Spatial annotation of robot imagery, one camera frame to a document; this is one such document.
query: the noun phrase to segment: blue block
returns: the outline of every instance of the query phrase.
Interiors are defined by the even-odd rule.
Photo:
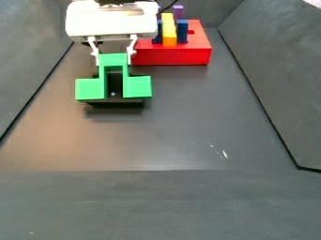
[[[163,21],[157,20],[157,25],[158,25],[158,35],[155,39],[151,40],[153,44],[162,44],[163,43]]]
[[[188,43],[189,21],[177,20],[177,42]]]

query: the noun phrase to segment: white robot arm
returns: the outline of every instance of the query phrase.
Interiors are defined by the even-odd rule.
[[[97,65],[99,51],[95,42],[131,39],[127,48],[131,62],[135,40],[157,37],[157,2],[119,2],[122,1],[110,0],[102,6],[94,0],[78,0],[67,9],[67,34],[75,42],[90,43]]]

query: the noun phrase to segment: toy blocks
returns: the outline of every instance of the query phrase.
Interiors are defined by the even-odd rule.
[[[111,97],[109,73],[123,72],[123,98],[151,98],[151,77],[131,76],[126,53],[99,54],[99,77],[75,81],[75,99],[83,102]]]
[[[212,60],[212,44],[200,20],[184,19],[184,6],[158,19],[158,36],[139,39],[133,65],[206,65]]]
[[[165,47],[162,44],[153,44],[149,39],[139,39],[135,45],[137,55],[133,56],[131,64],[139,65],[206,65],[212,60],[212,44],[205,33],[200,20],[178,22],[178,40],[188,43],[178,43],[174,47]],[[182,31],[189,32],[188,38],[181,35]]]

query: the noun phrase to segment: black floor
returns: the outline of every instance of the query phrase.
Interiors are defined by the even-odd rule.
[[[91,75],[74,45],[0,149],[0,171],[288,170],[292,160],[216,30],[210,65],[134,67],[153,76],[145,108],[74,100]]]
[[[73,46],[2,142],[0,239],[320,239],[320,174],[296,170],[209,35],[209,67],[135,68],[141,110],[75,102],[91,60]]]

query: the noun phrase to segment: white scratch mark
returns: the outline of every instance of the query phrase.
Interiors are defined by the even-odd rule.
[[[225,155],[225,157],[226,157],[226,158],[229,158],[229,156],[228,156],[228,154],[226,154],[226,151],[225,151],[225,150],[224,150],[224,155]]]

